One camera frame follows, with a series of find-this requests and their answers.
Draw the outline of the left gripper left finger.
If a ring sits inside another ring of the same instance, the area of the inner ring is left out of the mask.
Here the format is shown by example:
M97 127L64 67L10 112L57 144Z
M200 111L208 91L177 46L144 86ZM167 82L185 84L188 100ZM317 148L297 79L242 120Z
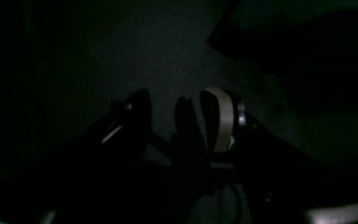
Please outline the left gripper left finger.
M110 110L99 120L98 155L104 159L142 161L151 131L151 109L147 89L111 102Z

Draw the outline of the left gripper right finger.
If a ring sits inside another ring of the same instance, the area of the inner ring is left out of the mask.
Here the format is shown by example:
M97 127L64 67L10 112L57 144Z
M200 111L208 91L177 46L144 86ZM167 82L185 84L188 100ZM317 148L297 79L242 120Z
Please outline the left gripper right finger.
M247 126L246 107L241 97L232 91L208 86L200 93L200 105L208 152L224 154L234 150Z

